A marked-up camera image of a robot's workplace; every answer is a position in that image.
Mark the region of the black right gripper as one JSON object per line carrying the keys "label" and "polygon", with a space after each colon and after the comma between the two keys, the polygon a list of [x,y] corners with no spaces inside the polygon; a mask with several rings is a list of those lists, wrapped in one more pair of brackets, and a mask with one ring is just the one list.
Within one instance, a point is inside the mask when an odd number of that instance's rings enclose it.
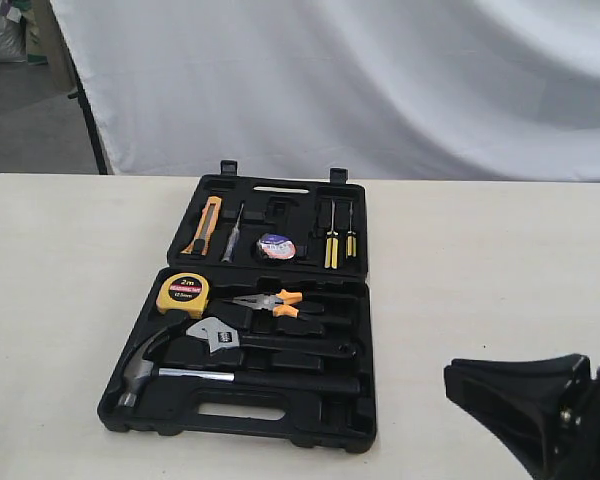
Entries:
{"label": "black right gripper", "polygon": [[590,382],[581,354],[534,361],[456,358],[444,368],[448,400],[493,434],[533,479],[600,479],[600,367],[580,423],[562,413]]}

